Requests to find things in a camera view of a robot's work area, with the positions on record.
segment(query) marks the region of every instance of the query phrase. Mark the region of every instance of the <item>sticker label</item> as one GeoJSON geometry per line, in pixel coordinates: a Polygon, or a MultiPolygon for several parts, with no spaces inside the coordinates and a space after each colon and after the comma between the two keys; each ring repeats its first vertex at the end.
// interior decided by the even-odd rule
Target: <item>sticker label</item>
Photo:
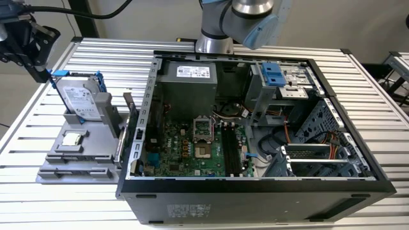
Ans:
{"type": "Polygon", "coordinates": [[[100,119],[100,113],[96,108],[91,91],[85,88],[71,86],[65,86],[63,90],[76,114],[85,120],[100,119]]]}
{"type": "Polygon", "coordinates": [[[179,66],[176,76],[181,78],[211,78],[211,67],[179,66]]]}
{"type": "Polygon", "coordinates": [[[208,217],[212,205],[168,205],[171,218],[208,217]]]}
{"type": "Polygon", "coordinates": [[[241,116],[243,116],[244,118],[247,118],[248,115],[249,115],[249,111],[248,111],[247,109],[244,109],[244,111],[243,111],[243,113],[241,113],[241,116]]]}

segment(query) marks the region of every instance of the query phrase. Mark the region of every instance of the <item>motherboard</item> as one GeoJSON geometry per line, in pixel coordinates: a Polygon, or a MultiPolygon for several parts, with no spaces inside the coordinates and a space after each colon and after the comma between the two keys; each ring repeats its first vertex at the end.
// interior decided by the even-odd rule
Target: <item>motherboard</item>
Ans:
{"type": "Polygon", "coordinates": [[[216,124],[207,117],[187,122],[167,121],[160,151],[148,153],[144,174],[155,177],[225,177],[231,174],[253,177],[247,149],[244,126],[216,124]]]}

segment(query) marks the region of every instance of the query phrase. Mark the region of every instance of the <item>metal slotted table surface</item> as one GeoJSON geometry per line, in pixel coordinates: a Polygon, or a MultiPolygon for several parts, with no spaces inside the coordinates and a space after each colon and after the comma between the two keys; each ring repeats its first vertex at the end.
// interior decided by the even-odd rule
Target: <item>metal slotted table surface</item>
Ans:
{"type": "MultiPolygon", "coordinates": [[[[72,42],[55,69],[104,74],[113,105],[125,111],[124,92],[141,104],[153,50],[193,51],[193,43],[88,39],[72,42]]],[[[239,55],[313,58],[337,93],[349,117],[397,189],[336,223],[275,225],[156,226],[181,229],[409,229],[409,122],[352,55],[340,49],[265,46],[239,55]]],[[[1,229],[112,229],[139,227],[125,201],[115,198],[116,185],[41,185],[39,167],[64,123],[64,106],[56,91],[43,84],[0,141],[1,229]]]]}

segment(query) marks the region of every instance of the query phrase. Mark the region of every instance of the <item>metal case frame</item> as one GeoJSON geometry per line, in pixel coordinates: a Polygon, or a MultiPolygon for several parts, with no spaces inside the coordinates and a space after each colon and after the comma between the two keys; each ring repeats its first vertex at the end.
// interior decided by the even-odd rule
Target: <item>metal case frame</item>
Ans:
{"type": "MultiPolygon", "coordinates": [[[[277,60],[307,62],[324,87],[325,96],[341,117],[345,131],[361,149],[377,180],[131,180],[127,168],[124,168],[117,196],[127,199],[143,224],[336,221],[396,193],[392,182],[352,124],[313,59],[241,57],[165,51],[156,51],[155,55],[139,122],[144,122],[145,119],[144,109],[149,106],[149,96],[153,93],[149,82],[155,82],[160,70],[157,67],[163,59],[187,61],[185,57],[196,55],[197,61],[217,61],[219,58],[223,58],[224,61],[249,63],[277,60]],[[187,206],[188,209],[193,208],[196,204],[204,204],[203,208],[209,209],[209,212],[203,216],[205,219],[197,217],[172,218],[171,214],[176,204],[187,206]]],[[[135,139],[135,150],[141,150],[141,140],[143,138],[135,139]]]]}

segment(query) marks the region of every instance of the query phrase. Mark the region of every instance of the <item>small chip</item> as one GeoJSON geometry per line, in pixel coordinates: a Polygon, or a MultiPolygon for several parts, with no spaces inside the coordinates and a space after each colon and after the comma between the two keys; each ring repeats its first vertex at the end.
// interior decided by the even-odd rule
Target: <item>small chip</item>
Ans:
{"type": "Polygon", "coordinates": [[[209,144],[195,145],[195,157],[196,158],[211,158],[212,157],[212,148],[209,144]]]}
{"type": "Polygon", "coordinates": [[[61,145],[64,146],[76,146],[81,140],[80,133],[67,133],[63,139],[61,145]]]}
{"type": "Polygon", "coordinates": [[[169,170],[171,171],[179,171],[179,164],[171,164],[169,165],[169,170]]]}

